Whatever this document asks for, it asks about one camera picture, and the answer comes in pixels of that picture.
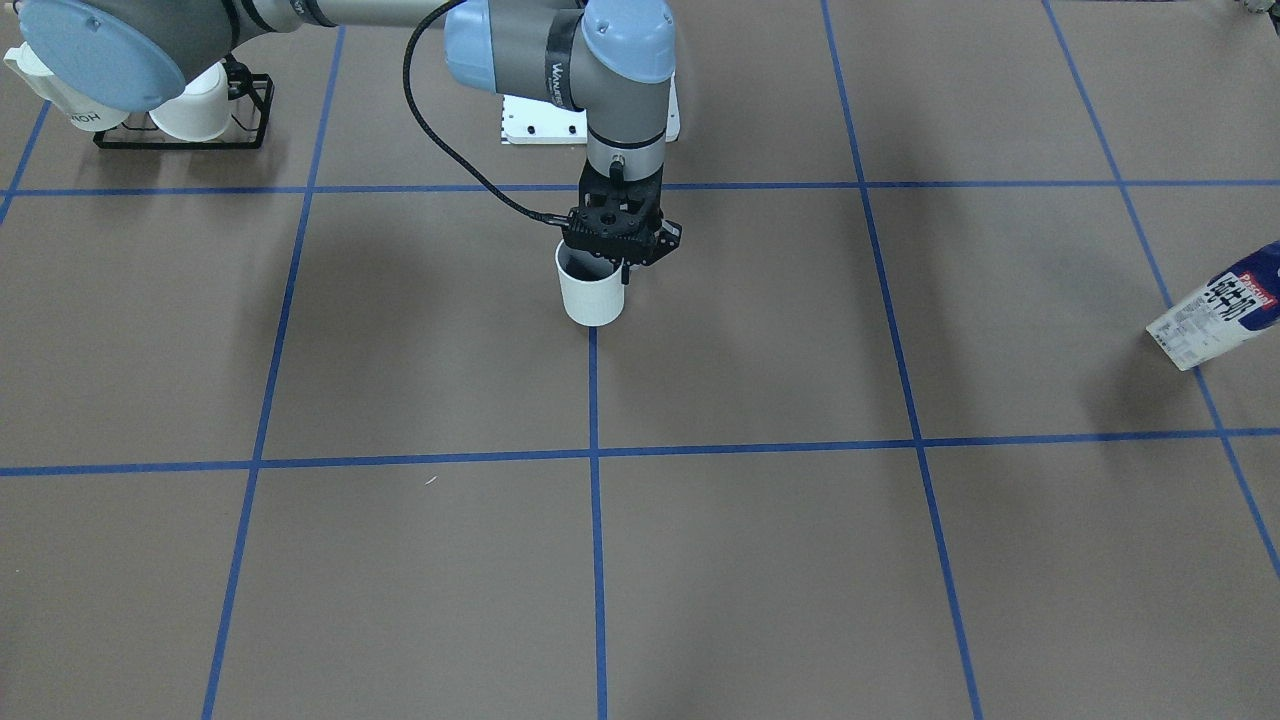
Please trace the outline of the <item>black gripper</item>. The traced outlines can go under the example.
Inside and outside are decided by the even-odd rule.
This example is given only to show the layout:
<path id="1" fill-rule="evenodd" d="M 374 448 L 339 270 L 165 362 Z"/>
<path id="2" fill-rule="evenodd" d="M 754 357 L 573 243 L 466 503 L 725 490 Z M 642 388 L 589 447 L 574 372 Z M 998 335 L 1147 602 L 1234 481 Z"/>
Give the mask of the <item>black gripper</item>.
<path id="1" fill-rule="evenodd" d="M 636 215 L 660 213 L 660 192 L 664 167 L 640 179 L 614 181 L 585 161 L 580 176 L 580 205 L 582 208 L 616 208 Z M 627 286 L 631 264 L 620 261 L 620 283 Z"/>

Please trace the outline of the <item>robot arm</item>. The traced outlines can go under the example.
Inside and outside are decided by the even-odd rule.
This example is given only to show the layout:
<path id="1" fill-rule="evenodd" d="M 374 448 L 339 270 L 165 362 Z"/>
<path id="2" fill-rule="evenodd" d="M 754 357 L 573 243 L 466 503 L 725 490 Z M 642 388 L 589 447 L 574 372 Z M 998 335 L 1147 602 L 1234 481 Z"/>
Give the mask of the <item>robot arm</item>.
<path id="1" fill-rule="evenodd" d="M 622 277 L 678 247 L 660 208 L 675 77 L 676 20 L 664 1 L 18 1 L 23 40 L 74 91 L 150 111 L 241 45 L 302 26 L 404 27 L 406 104 L 420 129 L 471 176 L 477 169 L 426 122 L 412 91 L 421 37 L 440 26 L 461 85 L 586 117 L 579 201 L 564 214 L 506 205 L 561 229 L 568 249 Z"/>

